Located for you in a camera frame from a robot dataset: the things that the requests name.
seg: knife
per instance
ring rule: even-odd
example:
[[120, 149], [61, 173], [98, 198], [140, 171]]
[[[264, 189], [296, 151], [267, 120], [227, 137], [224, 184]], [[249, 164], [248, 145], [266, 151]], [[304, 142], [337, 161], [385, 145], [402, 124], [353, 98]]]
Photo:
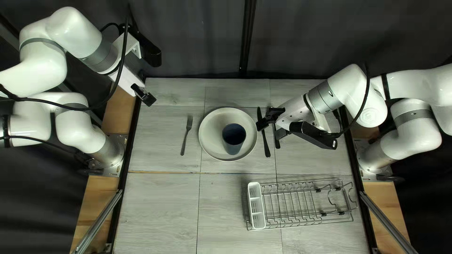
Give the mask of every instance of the knife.
[[[257, 120], [262, 119], [262, 113], [260, 112], [260, 107], [257, 107]], [[264, 151], [265, 151], [265, 157], [270, 157], [270, 149], [268, 148], [267, 139], [265, 138], [265, 130], [262, 131], [262, 139], [264, 140]]]
[[275, 132], [276, 132], [276, 123], [273, 124], [273, 137], [275, 139], [275, 148], [279, 149], [281, 148], [281, 145], [279, 144], [279, 140], [276, 139]]

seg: white plate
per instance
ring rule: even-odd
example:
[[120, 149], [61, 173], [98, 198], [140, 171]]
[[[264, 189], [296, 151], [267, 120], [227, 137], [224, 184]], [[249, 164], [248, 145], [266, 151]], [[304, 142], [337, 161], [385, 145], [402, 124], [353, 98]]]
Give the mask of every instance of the white plate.
[[[230, 155], [223, 145], [221, 132], [230, 123], [238, 123], [246, 131], [246, 138], [240, 152]], [[247, 156], [256, 145], [257, 130], [254, 120], [237, 108], [219, 108], [210, 112], [199, 127], [199, 142], [207, 154], [217, 160], [235, 161]]]

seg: gray band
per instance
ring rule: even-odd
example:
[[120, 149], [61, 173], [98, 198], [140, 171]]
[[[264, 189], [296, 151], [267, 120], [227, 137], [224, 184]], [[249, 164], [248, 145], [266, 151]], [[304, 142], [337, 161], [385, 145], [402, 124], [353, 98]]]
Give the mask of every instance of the gray band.
[[52, 41], [52, 40], [46, 39], [46, 38], [31, 38], [31, 39], [28, 39], [28, 40], [24, 41], [24, 42], [20, 45], [19, 51], [22, 50], [22, 48], [23, 48], [25, 45], [27, 45], [27, 44], [29, 44], [29, 43], [32, 43], [32, 42], [43, 42], [43, 43], [48, 43], [48, 44], [54, 45], [54, 46], [56, 46], [57, 48], [59, 48], [61, 51], [63, 51], [63, 54], [65, 53], [65, 52], [64, 52], [64, 48], [61, 47], [58, 43], [56, 43], [56, 42], [54, 42], [54, 41]]
[[309, 90], [308, 97], [312, 105], [321, 113], [326, 114], [331, 110], [342, 106], [328, 84], [328, 80], [323, 81], [318, 86]]
[[102, 72], [110, 68], [115, 63], [117, 57], [118, 49], [102, 37], [96, 51], [87, 57], [79, 58], [79, 60], [93, 71]]
[[383, 167], [386, 167], [398, 160], [389, 157], [381, 148], [381, 139], [359, 150], [357, 154], [359, 166], [370, 173], [378, 174]]
[[[68, 106], [68, 107], [73, 107], [73, 108], [86, 108], [86, 106], [81, 103], [66, 103], [64, 105]], [[60, 114], [63, 114], [66, 111], [72, 111], [72, 110], [66, 109], [66, 108], [60, 108], [60, 107], [56, 108], [55, 109], [55, 117], [57, 117]]]
[[102, 148], [99, 151], [88, 155], [100, 162], [102, 167], [109, 168], [116, 166], [121, 162], [124, 155], [124, 147], [106, 136]]
[[408, 111], [406, 113], [401, 114], [400, 116], [397, 116], [394, 119], [394, 123], [396, 127], [399, 127], [403, 123], [419, 118], [433, 118], [433, 115], [432, 112], [428, 109], [417, 109], [413, 111]]

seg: dark blue cup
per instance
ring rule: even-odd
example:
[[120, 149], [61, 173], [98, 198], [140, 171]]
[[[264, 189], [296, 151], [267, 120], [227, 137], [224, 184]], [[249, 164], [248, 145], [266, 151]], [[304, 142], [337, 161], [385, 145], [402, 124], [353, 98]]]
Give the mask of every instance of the dark blue cup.
[[238, 154], [246, 138], [245, 128], [238, 123], [231, 123], [223, 128], [221, 135], [226, 152], [230, 155]]

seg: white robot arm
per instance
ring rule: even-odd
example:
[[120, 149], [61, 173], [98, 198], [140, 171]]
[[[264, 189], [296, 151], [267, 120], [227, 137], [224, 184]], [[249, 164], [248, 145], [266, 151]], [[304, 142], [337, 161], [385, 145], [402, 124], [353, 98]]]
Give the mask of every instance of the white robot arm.
[[383, 97], [374, 89], [368, 89], [367, 77], [355, 64], [349, 65], [331, 76], [304, 95], [283, 103], [278, 108], [270, 108], [269, 113], [256, 123], [258, 131], [269, 123], [281, 126], [276, 132], [277, 139], [293, 133], [321, 148], [337, 148], [337, 136], [330, 132], [324, 115], [345, 105], [355, 117], [366, 99], [357, 122], [365, 127], [380, 125], [387, 115]]
[[[123, 46], [125, 54], [132, 51], [141, 57], [138, 41], [127, 33], [125, 38], [122, 35], [115, 42], [108, 42], [75, 8], [61, 8], [50, 17], [27, 25], [20, 32], [19, 43], [21, 63], [0, 72], [0, 84], [5, 89], [2, 91], [8, 92], [9, 96], [11, 93], [20, 98], [87, 108], [88, 101], [81, 94], [45, 92], [66, 78], [66, 51], [93, 71], [108, 75], [112, 80], [116, 80], [122, 70], [117, 84], [132, 96], [143, 93], [140, 89], [144, 87], [143, 82], [127, 66], [120, 66]], [[117, 166], [121, 161], [123, 146], [92, 125], [86, 112], [35, 101], [18, 101], [14, 104], [13, 114], [1, 118], [1, 145], [9, 147], [39, 143], [30, 139], [8, 138], [10, 136], [47, 141], [51, 134], [50, 113], [55, 113], [56, 133], [63, 144], [91, 155], [104, 168]]]
[[[452, 64], [389, 73], [369, 83], [367, 101], [356, 120], [364, 127], [376, 127], [385, 120], [385, 100], [404, 99], [391, 107], [397, 129], [358, 151], [361, 169], [377, 174], [397, 160], [438, 148], [442, 139], [436, 123], [452, 135]], [[270, 108], [266, 117], [256, 123], [257, 129], [274, 122], [282, 127], [275, 132], [276, 139], [293, 133], [321, 148], [335, 149], [337, 136], [325, 134], [330, 129], [323, 115], [345, 105], [356, 117], [365, 88], [365, 74], [357, 65], [347, 66], [308, 93]]]

